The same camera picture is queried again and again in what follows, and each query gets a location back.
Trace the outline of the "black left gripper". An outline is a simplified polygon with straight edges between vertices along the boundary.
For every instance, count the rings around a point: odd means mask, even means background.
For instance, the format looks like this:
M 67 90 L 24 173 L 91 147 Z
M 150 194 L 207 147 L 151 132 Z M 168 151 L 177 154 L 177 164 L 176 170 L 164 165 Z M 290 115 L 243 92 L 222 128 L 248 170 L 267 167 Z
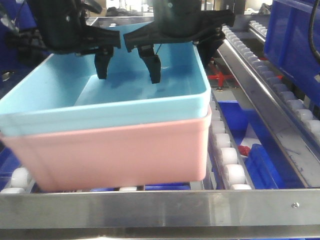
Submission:
M 48 50 L 56 54 L 95 54 L 99 79 L 106 79 L 114 48 L 121 47 L 119 31 L 87 25 L 86 11 L 96 14 L 103 8 L 94 0 L 28 0 L 36 24 L 18 36 L 10 35 L 16 48 Z

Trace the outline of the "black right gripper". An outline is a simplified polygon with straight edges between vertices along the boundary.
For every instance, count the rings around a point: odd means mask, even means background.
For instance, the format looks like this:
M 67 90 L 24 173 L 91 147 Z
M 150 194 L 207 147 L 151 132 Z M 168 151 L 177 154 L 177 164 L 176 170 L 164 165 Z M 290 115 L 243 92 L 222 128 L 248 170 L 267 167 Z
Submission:
M 207 66 L 225 35 L 222 26 L 233 26 L 235 14 L 230 10 L 202 10 L 200 0 L 154 0 L 153 21 L 124 34 L 128 52 L 138 55 L 149 71 L 152 84 L 161 81 L 161 61 L 155 44 L 197 42 L 200 59 Z

